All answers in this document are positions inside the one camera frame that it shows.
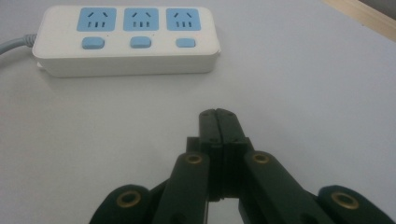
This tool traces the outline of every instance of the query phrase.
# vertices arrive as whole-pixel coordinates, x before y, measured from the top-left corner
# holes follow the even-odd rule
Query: electrical outlet
[[[185,27],[169,28],[177,22]],[[207,73],[219,52],[204,7],[51,7],[33,46],[38,65],[55,77]]]
[[[79,13],[77,30],[113,31],[117,10],[114,7],[84,7]]]
[[[195,8],[166,9],[166,24],[170,31],[199,31],[201,23]]]
[[[124,31],[156,31],[158,30],[157,8],[126,8],[124,12]]]

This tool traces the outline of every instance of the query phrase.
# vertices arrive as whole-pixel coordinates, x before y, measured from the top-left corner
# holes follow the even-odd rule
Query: blue switch button
[[[134,36],[131,38],[131,48],[148,49],[151,47],[151,40],[146,36]]]
[[[82,47],[84,49],[102,49],[105,46],[105,40],[98,36],[85,37],[82,40]]]
[[[176,45],[179,48],[194,48],[195,40],[192,38],[179,38],[176,40]]]

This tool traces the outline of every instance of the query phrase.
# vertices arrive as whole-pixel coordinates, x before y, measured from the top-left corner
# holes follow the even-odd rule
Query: screw hole
[[[303,224],[318,224],[317,219],[308,214],[301,214],[300,220]]]
[[[186,161],[191,164],[197,164],[202,161],[202,157],[198,155],[189,155],[187,156]]]
[[[128,190],[126,192],[123,192],[117,198],[117,205],[122,208],[133,207],[140,203],[141,199],[142,197],[139,192],[137,192],[136,190]]]
[[[336,191],[332,194],[332,200],[338,205],[345,207],[346,209],[357,209],[359,208],[359,202],[354,197],[350,196],[341,191]]]
[[[253,160],[257,163],[265,164],[270,160],[270,158],[264,154],[255,154],[253,156]]]

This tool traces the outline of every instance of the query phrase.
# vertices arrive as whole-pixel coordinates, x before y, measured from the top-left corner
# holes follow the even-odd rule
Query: white tabletop
[[[36,33],[50,6],[81,3],[2,0],[0,43]],[[133,4],[209,8],[215,70],[55,78],[28,48],[1,55],[1,223],[88,223],[113,189],[154,188],[209,108],[233,111],[305,189],[354,189],[396,220],[396,43],[319,0]],[[209,207],[208,223],[242,223],[237,200]]]

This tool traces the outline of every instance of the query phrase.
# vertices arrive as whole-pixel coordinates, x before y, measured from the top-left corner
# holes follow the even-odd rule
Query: white power strip
[[[33,47],[55,77],[207,73],[219,52],[203,7],[51,7]]]

